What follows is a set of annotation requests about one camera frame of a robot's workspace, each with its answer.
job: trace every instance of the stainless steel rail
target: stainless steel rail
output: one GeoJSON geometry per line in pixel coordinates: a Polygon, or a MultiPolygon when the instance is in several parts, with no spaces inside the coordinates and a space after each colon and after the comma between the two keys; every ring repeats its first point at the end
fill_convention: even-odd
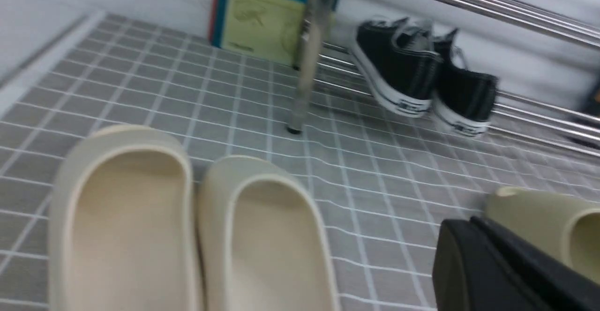
{"type": "MultiPolygon", "coordinates": [[[[321,85],[322,87],[326,87],[328,89],[342,89],[345,92],[348,92],[352,95],[355,96],[360,96],[360,97],[365,97],[365,96],[369,96],[371,97],[372,95],[368,92],[365,91],[360,91],[358,89],[351,89],[349,87],[343,87],[341,85],[337,85],[335,83],[331,83],[331,82],[327,82],[327,81],[322,81],[320,79],[315,79],[315,82],[319,83],[319,85],[321,85]]],[[[517,110],[516,108],[512,108],[510,106],[506,106],[504,105],[502,108],[506,109],[506,110],[517,110]]],[[[530,125],[534,125],[534,126],[538,126],[538,127],[543,127],[544,129],[549,129],[549,130],[553,130],[555,132],[558,133],[562,133],[566,136],[570,136],[573,138],[579,138],[581,140],[584,141],[588,141],[588,142],[592,142],[592,143],[600,143],[600,137],[599,136],[593,136],[591,134],[586,134],[586,133],[581,133],[581,132],[577,132],[574,130],[570,130],[570,129],[564,129],[564,128],[560,128],[560,127],[556,127],[556,126],[552,126],[549,124],[544,124],[544,123],[540,123],[538,121],[534,121],[534,120],[530,120],[530,119],[526,119],[523,117],[518,117],[516,115],[510,115],[508,113],[502,112],[502,111],[498,111],[498,110],[494,110],[495,115],[499,115],[500,117],[506,117],[506,118],[510,118],[512,120],[515,121],[521,121],[524,123],[528,123],[530,125]]],[[[527,114],[533,114],[533,115],[538,115],[538,114],[534,114],[532,112],[527,112],[527,114]]],[[[568,123],[566,121],[563,120],[559,120],[559,119],[554,119],[551,117],[546,117],[546,116],[542,116],[542,115],[538,115],[540,117],[544,117],[544,119],[547,119],[549,121],[553,121],[553,122],[561,122],[561,123],[568,123]]],[[[489,128],[489,131],[491,132],[497,132],[497,133],[501,133],[503,135],[512,137],[512,138],[516,138],[517,140],[522,140],[522,141],[527,141],[527,142],[534,142],[536,144],[542,144],[542,145],[546,145],[548,147],[559,147],[559,148],[563,148],[566,149],[568,151],[574,151],[577,153],[583,153],[584,155],[588,155],[588,156],[593,156],[593,157],[600,157],[600,152],[597,151],[593,151],[591,149],[585,149],[585,148],[581,148],[581,147],[577,147],[577,146],[573,146],[573,145],[568,145],[568,144],[563,144],[561,142],[557,142],[557,141],[549,141],[549,140],[543,140],[542,138],[536,138],[534,136],[529,136],[529,135],[525,135],[522,133],[517,133],[517,132],[513,132],[511,130],[508,129],[504,129],[501,127],[497,127],[497,126],[491,126],[489,128]]]]}
{"type": "MultiPolygon", "coordinates": [[[[328,70],[332,70],[332,71],[336,71],[336,72],[340,72],[342,74],[347,74],[349,76],[361,76],[362,75],[360,73],[358,73],[358,69],[356,68],[356,66],[354,66],[353,63],[349,62],[349,61],[345,61],[342,59],[336,59],[334,57],[330,57],[327,55],[320,55],[321,59],[324,61],[327,61],[328,63],[331,64],[338,64],[339,66],[334,66],[331,64],[326,64],[326,63],[321,63],[318,62],[317,64],[320,67],[326,68],[328,70]]],[[[573,110],[568,110],[566,108],[562,108],[560,106],[555,106],[552,104],[547,104],[547,103],[543,103],[543,102],[539,102],[538,100],[533,100],[531,98],[527,98],[527,97],[523,97],[523,96],[519,96],[516,95],[514,93],[510,93],[507,91],[499,91],[498,92],[499,97],[501,98],[505,98],[508,100],[514,100],[516,102],[520,102],[523,104],[529,104],[529,105],[533,105],[539,108],[543,108],[545,110],[551,110],[557,113],[561,113],[561,114],[565,114],[568,115],[570,117],[577,117],[577,118],[581,118],[581,119],[585,119],[591,123],[598,123],[598,125],[600,125],[600,118],[598,117],[593,117],[589,114],[584,114],[584,113],[580,113],[577,111],[573,111],[573,110]]],[[[497,104],[497,107],[499,108],[503,108],[503,106],[505,106],[504,104],[497,104]]],[[[577,123],[572,123],[569,121],[564,121],[564,120],[559,120],[559,119],[554,119],[551,117],[546,117],[545,115],[538,115],[535,114],[533,112],[529,112],[529,111],[524,111],[524,110],[519,110],[517,108],[512,108],[510,106],[508,106],[507,108],[508,110],[512,110],[514,112],[519,112],[521,114],[524,115],[530,115],[531,117],[537,117],[538,119],[542,119],[545,121],[553,121],[553,123],[558,123],[560,125],[564,125],[564,126],[570,126],[571,128],[575,128],[575,129],[579,129],[579,130],[585,130],[585,131],[589,131],[592,132],[593,134],[598,134],[598,136],[600,136],[600,130],[598,129],[594,129],[592,127],[589,126],[585,126],[585,125],[580,125],[577,123]]]]}
{"type": "Polygon", "coordinates": [[[600,30],[515,0],[436,0],[556,38],[600,48],[600,30]]]}
{"type": "MultiPolygon", "coordinates": [[[[477,14],[489,16],[501,21],[518,25],[525,29],[530,29],[538,33],[547,34],[562,40],[567,40],[576,44],[582,44],[591,48],[600,49],[600,29],[586,23],[576,21],[563,15],[555,14],[549,10],[544,10],[516,0],[436,0],[445,4],[450,4],[464,10],[476,12],[477,14]]],[[[341,74],[350,76],[360,76],[360,73],[354,64],[340,58],[332,57],[321,53],[321,48],[333,51],[347,53],[347,50],[341,46],[323,42],[323,33],[328,28],[329,12],[331,0],[309,0],[306,12],[306,20],[302,27],[300,37],[300,79],[298,83],[297,96],[294,101],[292,117],[288,124],[288,130],[292,133],[300,133],[302,125],[308,110],[308,102],[313,84],[317,82],[328,88],[342,90],[352,93],[356,96],[370,96],[369,92],[360,89],[352,89],[343,85],[338,85],[330,81],[315,79],[317,66],[334,70],[341,74]]],[[[587,114],[581,114],[576,111],[568,110],[552,104],[545,104],[538,100],[515,95],[506,91],[501,91],[500,96],[509,100],[522,102],[543,108],[545,110],[555,111],[560,114],[585,119],[592,123],[600,124],[600,118],[592,117],[587,114]]],[[[600,142],[600,130],[570,123],[569,121],[547,117],[529,111],[520,110],[506,104],[498,104],[495,114],[508,117],[512,120],[521,121],[530,125],[536,125],[545,129],[550,129],[559,134],[580,138],[589,142],[600,142]]],[[[552,147],[561,147],[584,153],[589,156],[600,157],[600,153],[588,149],[574,147],[568,144],[562,144],[555,141],[545,141],[540,138],[525,136],[521,133],[510,130],[491,127],[491,130],[500,132],[507,136],[519,140],[545,144],[552,147]]]]}

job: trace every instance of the book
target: book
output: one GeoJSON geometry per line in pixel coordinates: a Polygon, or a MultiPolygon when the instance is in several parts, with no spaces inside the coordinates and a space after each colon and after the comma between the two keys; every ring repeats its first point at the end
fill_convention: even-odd
{"type": "Polygon", "coordinates": [[[210,42],[222,49],[291,65],[305,5],[306,0],[214,0],[210,42]]]}

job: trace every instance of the gray grid mat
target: gray grid mat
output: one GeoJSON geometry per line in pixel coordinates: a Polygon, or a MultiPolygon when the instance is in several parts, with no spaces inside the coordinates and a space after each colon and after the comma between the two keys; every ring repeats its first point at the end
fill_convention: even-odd
{"type": "MultiPolygon", "coordinates": [[[[364,87],[360,78],[322,74],[364,87]]],[[[594,160],[495,134],[459,138],[429,118],[328,91],[314,94],[306,131],[293,136],[285,121],[295,84],[290,68],[108,16],[0,121],[0,309],[47,307],[50,183],[78,140],[113,123],[173,134],[197,179],[228,154],[298,176],[321,208],[345,311],[435,309],[439,224],[479,215],[485,193],[501,185],[598,200],[594,160]]]]}

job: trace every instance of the canvas sneaker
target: canvas sneaker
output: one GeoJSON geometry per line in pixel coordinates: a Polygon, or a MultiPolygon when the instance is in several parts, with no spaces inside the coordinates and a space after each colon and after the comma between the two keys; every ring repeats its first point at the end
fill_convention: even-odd
{"type": "Polygon", "coordinates": [[[434,40],[443,59],[433,95],[433,113],[443,129],[475,138],[489,127],[498,78],[470,71],[462,51],[454,45],[458,29],[434,40]]]}
{"type": "Polygon", "coordinates": [[[356,27],[350,53],[375,100],[407,117],[420,117],[431,106],[437,68],[433,22],[365,21],[356,27]]]}

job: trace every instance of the cream slide sandal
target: cream slide sandal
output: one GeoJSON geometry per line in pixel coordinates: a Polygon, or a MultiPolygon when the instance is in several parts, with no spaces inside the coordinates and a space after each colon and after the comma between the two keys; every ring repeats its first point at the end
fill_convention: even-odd
{"type": "Polygon", "coordinates": [[[217,160],[199,191],[209,311],[338,311],[324,225],[300,183],[271,163],[217,160]]]}
{"type": "Polygon", "coordinates": [[[486,216],[600,284],[600,205],[562,194],[502,187],[486,216]]]}
{"type": "Polygon", "coordinates": [[[117,125],[80,142],[54,183],[51,311],[201,311],[191,164],[180,143],[117,125]]]}

